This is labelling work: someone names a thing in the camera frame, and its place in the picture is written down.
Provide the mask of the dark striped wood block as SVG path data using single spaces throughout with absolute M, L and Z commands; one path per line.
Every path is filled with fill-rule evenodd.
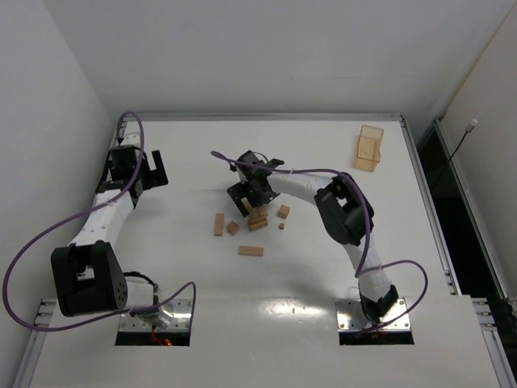
M 267 217 L 251 218 L 248 220 L 247 225 L 250 232 L 255 232 L 256 230 L 260 230 L 268 226 L 268 219 Z

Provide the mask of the clear amber plastic box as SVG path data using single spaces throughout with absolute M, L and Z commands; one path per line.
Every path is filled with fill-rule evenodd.
M 359 133 L 354 167 L 373 172 L 380 163 L 380 148 L 384 130 L 363 124 Z

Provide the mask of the printed light wood block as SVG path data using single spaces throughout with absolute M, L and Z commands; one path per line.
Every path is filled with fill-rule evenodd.
M 249 214 L 249 219 L 255 219 L 260 216 L 260 212 L 258 209 L 252 209 Z

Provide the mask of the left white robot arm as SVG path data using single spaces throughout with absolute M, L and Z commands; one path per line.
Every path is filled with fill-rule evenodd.
M 95 205 L 81 231 L 66 247 L 51 254 L 53 279 L 61 313 L 67 317 L 122 310 L 128 285 L 114 252 L 115 242 L 144 191 L 168 184 L 161 152 L 151 152 L 155 168 L 143 157 L 136 180 L 123 189 L 137 167 L 141 148 L 118 145 L 108 152 L 95 191 Z

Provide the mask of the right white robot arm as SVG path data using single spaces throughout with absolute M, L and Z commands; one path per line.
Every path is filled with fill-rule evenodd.
M 372 324 L 380 324 L 396 303 L 398 293 L 373 243 L 373 208 L 351 176 L 339 171 L 285 170 L 282 160 L 262 161 L 251 150 L 228 164 L 238 174 L 239 182 L 227 193 L 245 217 L 250 210 L 244 200 L 258 208 L 280 194 L 316 207 L 326 233 L 345 249 L 351 261 L 365 316 Z

